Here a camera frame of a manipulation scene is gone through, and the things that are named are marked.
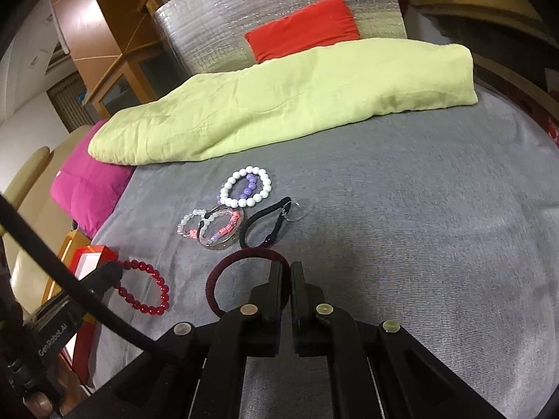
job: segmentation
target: gray bed sheet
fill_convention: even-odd
[[[152,338],[174,323],[215,321],[204,286],[238,244],[211,251],[176,233],[193,208],[210,209],[230,174],[266,168],[270,197],[305,209],[273,247],[300,260],[307,281],[356,319],[396,318],[508,418],[534,417],[559,383],[559,150],[499,96],[479,103],[371,118],[308,137],[204,162],[137,168],[94,243],[121,259],[152,263],[170,286],[163,317],[142,315],[116,293],[108,306]],[[275,217],[258,222],[259,243]],[[241,305],[265,282],[268,264],[232,266],[217,283],[222,309]],[[147,303],[158,289],[125,271],[122,284]],[[289,321],[288,310],[284,321]],[[102,385],[139,354],[104,327],[90,360]],[[281,353],[247,364],[244,418],[332,417],[324,359]]]

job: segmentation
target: key ring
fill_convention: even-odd
[[[297,209],[299,209],[299,210],[302,210],[302,209],[303,209],[303,208],[301,208],[301,205],[297,203],[297,201],[289,200],[289,201],[282,207],[282,210],[281,210],[281,213],[280,213],[280,214],[283,216],[283,218],[286,219],[287,222],[298,222],[298,221],[300,221],[301,219],[303,219],[303,213],[301,213],[301,216],[300,216],[299,218],[297,218],[297,219],[290,219],[290,218],[288,217],[289,211],[290,211],[290,210],[289,210],[289,208],[286,210],[288,204],[293,204],[293,205],[295,205],[295,206],[297,207]]]
[[[270,233],[268,236],[266,236],[266,238],[264,239],[264,242],[262,244],[260,244],[258,247],[270,247],[270,246],[272,246],[272,244],[275,243],[275,241],[276,241],[278,233],[280,232],[281,225],[283,224],[284,221],[287,220],[284,213],[289,212],[289,210],[291,208],[291,203],[292,203],[291,197],[284,197],[280,201],[278,201],[276,204],[273,204],[270,207],[267,207],[267,208],[265,208],[261,211],[258,211],[257,213],[252,215],[248,220],[243,222],[241,224],[240,229],[239,229],[239,244],[240,244],[241,248],[246,249],[247,247],[250,247],[247,244],[245,238],[247,236],[248,229],[250,228],[250,226],[252,224],[254,224],[254,222],[256,222],[258,219],[264,217],[265,215],[273,213],[274,211],[281,210],[279,215],[278,215],[278,218],[276,220],[276,225],[274,225],[274,229],[272,230],[272,233]]]

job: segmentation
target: light green blanket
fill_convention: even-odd
[[[476,102],[466,47],[362,39],[195,75],[157,102],[119,111],[89,153],[124,165],[199,161],[373,115]]]

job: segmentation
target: black cord bracelet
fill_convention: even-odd
[[[274,225],[274,229],[272,230],[272,233],[266,236],[264,242],[257,247],[270,247],[273,243],[275,243],[278,233],[280,232],[281,226],[283,225],[283,222],[286,220],[285,214],[287,214],[291,209],[291,203],[292,201],[290,197],[282,198],[276,204],[273,204],[272,206],[269,206],[263,209],[262,211],[258,211],[253,216],[251,216],[250,219],[244,221],[241,224],[241,227],[239,228],[239,243],[241,245],[241,248],[246,249],[247,247],[250,247],[247,244],[245,238],[247,236],[248,229],[251,227],[252,224],[254,224],[254,222],[258,221],[258,219],[264,217],[265,215],[268,215],[270,213],[273,213],[274,211],[281,209],[282,211],[279,213],[280,215],[276,220],[276,225]]]

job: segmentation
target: silver insulation mat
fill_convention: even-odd
[[[190,74],[255,64],[248,31],[318,0],[171,0],[154,18]],[[345,0],[362,38],[405,38],[398,0]]]

